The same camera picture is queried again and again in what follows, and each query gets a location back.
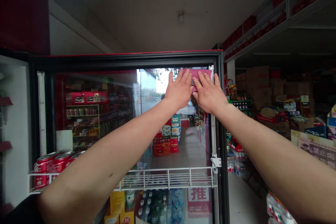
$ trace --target white ceiling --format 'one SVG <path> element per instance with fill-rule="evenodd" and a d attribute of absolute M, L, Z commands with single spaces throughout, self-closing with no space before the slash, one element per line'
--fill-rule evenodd
<path fill-rule="evenodd" d="M 211 49 L 264 0 L 84 1 L 127 52 L 143 52 Z"/>

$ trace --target red soda can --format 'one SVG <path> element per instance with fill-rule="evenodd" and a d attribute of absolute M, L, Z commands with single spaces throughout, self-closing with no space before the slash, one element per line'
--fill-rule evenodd
<path fill-rule="evenodd" d="M 76 158 L 78 158 L 78 157 L 79 157 L 81 154 L 83 154 L 84 152 L 85 152 L 85 150 L 82 151 L 82 152 L 78 152 L 78 153 L 76 153 L 75 155 L 72 155 L 71 158 L 69 159 L 69 161 L 67 162 L 67 164 L 65 165 L 65 167 L 67 167 L 69 164 L 71 164 L 73 161 L 75 161 Z"/>
<path fill-rule="evenodd" d="M 34 173 L 52 173 L 53 162 L 59 152 L 52 152 L 44 155 L 36 161 L 34 164 Z M 34 189 L 39 190 L 49 185 L 49 176 L 34 176 Z"/>
<path fill-rule="evenodd" d="M 52 165 L 52 172 L 53 173 L 60 173 L 61 171 L 63 171 L 66 167 L 66 164 L 69 162 L 70 158 L 74 155 L 74 152 L 66 152 L 63 154 L 58 155 L 55 160 L 54 163 Z M 52 179 L 54 180 L 58 175 L 53 175 Z"/>

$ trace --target wire shelf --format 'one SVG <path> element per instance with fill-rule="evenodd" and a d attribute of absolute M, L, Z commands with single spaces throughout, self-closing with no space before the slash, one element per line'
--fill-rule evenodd
<path fill-rule="evenodd" d="M 174 188 L 217 187 L 216 167 L 169 168 L 130 170 L 119 182 L 114 191 L 152 190 Z M 39 194 L 43 191 L 34 189 L 35 176 L 48 176 L 49 183 L 52 177 L 59 173 L 29 173 L 28 193 Z"/>

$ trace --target hand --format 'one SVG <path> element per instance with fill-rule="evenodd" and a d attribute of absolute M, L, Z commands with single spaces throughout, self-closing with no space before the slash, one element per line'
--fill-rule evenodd
<path fill-rule="evenodd" d="M 180 70 L 175 81 L 173 80 L 173 72 L 169 73 L 169 82 L 166 90 L 165 99 L 171 100 L 176 104 L 178 110 L 185 107 L 190 101 L 191 91 L 191 73 L 189 68 L 183 74 Z"/>
<path fill-rule="evenodd" d="M 196 77 L 193 78 L 197 92 L 193 92 L 192 95 L 205 112 L 216 116 L 216 112 L 219 112 L 220 108 L 228 104 L 227 98 L 220 87 L 219 77 L 215 73 L 215 84 L 212 83 L 212 80 L 206 73 L 203 75 L 199 71 L 198 77 L 202 84 L 200 84 Z"/>

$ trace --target tree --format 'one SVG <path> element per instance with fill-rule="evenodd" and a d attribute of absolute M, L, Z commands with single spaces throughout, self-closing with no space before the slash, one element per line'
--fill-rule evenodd
<path fill-rule="evenodd" d="M 182 68 L 151 68 L 150 70 L 155 74 L 157 80 L 160 81 L 161 83 L 162 83 L 162 81 L 161 81 L 160 77 L 161 77 L 162 73 L 161 73 L 160 70 L 162 70 L 162 69 L 164 69 L 167 72 L 172 71 L 173 72 L 173 79 L 175 79 L 177 77 L 177 74 L 178 74 L 179 70 L 182 69 Z"/>

